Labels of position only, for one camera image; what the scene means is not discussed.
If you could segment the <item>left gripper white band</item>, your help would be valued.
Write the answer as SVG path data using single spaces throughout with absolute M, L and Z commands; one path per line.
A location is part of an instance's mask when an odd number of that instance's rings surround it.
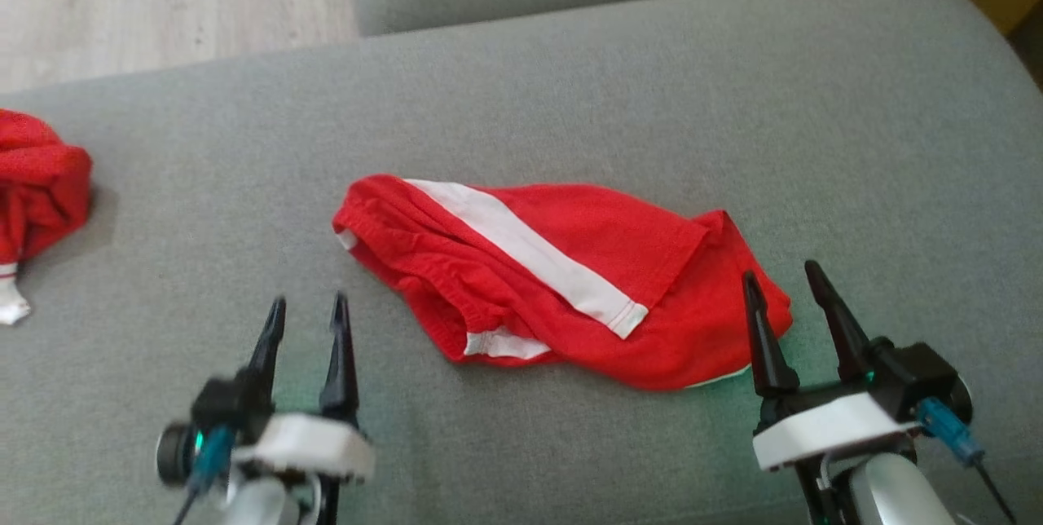
M 244 391 L 250 409 L 275 408 L 272 388 L 286 309 L 286 299 L 277 296 L 244 368 Z M 357 429 L 360 395 L 349 299 L 342 291 L 336 293 L 329 331 L 334 343 L 318 399 L 323 417 L 299 412 L 273 415 L 256 443 L 232 451 L 232 466 L 261 466 L 276 473 L 295 470 L 339 481 L 375 476 L 375 448 Z

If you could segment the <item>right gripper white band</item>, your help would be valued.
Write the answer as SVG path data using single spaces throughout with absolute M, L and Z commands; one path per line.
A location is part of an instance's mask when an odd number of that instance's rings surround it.
M 887 410 L 865 382 L 871 373 L 865 358 L 868 338 L 816 260 L 804 270 L 812 299 L 823 310 L 838 358 L 842 382 L 800 389 L 799 376 L 786 363 L 768 319 L 768 304 L 752 270 L 742 276 L 746 332 L 751 353 L 754 391 L 760 396 L 759 424 L 752 447 L 765 472 L 808 461 L 827 453 L 863 448 L 918 428 L 909 415 Z

